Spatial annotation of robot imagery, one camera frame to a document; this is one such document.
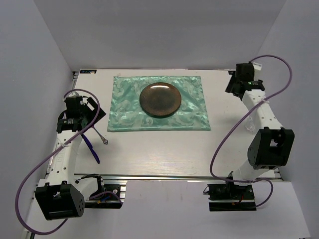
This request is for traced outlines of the brown ceramic plate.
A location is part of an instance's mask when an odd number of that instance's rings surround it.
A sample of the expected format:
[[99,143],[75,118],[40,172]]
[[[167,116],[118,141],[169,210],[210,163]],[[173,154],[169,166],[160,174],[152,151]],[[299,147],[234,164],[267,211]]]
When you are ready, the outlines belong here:
[[146,86],[140,93],[142,110],[155,118],[173,115],[181,105],[181,93],[172,84],[158,82]]

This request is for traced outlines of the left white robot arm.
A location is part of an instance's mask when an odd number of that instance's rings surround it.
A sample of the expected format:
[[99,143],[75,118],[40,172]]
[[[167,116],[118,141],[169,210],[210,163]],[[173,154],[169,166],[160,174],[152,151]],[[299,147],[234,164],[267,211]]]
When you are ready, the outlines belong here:
[[96,161],[99,158],[88,138],[81,134],[70,143],[67,140],[89,123],[97,123],[105,116],[92,97],[70,96],[65,99],[66,110],[57,123],[56,147],[61,150],[53,156],[51,170],[43,186],[35,190],[35,198],[47,220],[81,217],[85,203],[92,196],[99,199],[105,186],[99,174],[89,174],[74,179],[75,163],[80,143],[84,141]]

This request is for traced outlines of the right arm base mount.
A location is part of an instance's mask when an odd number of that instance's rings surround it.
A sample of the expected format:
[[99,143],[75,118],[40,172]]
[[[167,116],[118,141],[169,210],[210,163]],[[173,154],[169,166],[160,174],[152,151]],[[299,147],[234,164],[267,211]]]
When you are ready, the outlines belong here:
[[257,210],[251,185],[239,186],[230,182],[208,184],[203,193],[208,196],[209,210],[211,212]]

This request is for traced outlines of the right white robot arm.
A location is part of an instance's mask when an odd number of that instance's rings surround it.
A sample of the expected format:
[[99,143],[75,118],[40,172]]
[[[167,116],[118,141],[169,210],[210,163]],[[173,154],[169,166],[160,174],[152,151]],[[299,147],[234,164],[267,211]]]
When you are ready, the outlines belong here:
[[257,78],[261,69],[260,64],[238,63],[225,90],[240,98],[256,131],[247,150],[247,160],[229,174],[233,181],[226,184],[225,192],[232,199],[238,198],[243,186],[262,174],[285,166],[295,139],[294,132],[284,128],[271,110],[263,82]]

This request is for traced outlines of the green satin cloth napkin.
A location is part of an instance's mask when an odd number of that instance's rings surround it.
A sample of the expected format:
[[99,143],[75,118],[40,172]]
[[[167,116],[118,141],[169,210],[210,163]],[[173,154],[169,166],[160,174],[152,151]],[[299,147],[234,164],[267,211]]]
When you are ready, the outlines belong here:
[[[147,115],[140,105],[142,90],[157,82],[172,84],[181,94],[179,109],[166,118]],[[201,77],[115,76],[107,131],[159,130],[211,130]]]

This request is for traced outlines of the clear glass cup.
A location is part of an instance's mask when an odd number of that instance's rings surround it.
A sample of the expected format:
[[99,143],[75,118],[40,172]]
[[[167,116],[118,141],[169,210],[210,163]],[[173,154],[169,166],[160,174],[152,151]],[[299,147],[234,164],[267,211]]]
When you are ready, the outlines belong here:
[[251,133],[255,131],[256,128],[251,116],[247,118],[245,128]]

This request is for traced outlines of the purple knife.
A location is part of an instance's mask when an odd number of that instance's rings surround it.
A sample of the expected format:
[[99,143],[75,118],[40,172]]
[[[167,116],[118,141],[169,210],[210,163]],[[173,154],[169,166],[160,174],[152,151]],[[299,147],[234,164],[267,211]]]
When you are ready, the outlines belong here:
[[100,164],[99,156],[98,156],[98,154],[95,152],[95,150],[94,150],[94,148],[93,148],[93,145],[92,145],[92,143],[90,142],[90,140],[89,140],[84,134],[82,134],[81,136],[82,136],[84,142],[86,143],[86,145],[88,146],[88,148],[89,148],[90,152],[92,153],[92,155],[93,155],[94,159],[96,160],[96,162],[97,162],[98,164]]

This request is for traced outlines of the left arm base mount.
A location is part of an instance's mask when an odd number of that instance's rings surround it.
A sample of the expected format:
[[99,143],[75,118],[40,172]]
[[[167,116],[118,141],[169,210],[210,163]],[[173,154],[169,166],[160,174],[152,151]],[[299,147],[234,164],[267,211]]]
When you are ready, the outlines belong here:
[[107,180],[85,202],[86,209],[120,209],[125,199],[126,181]]

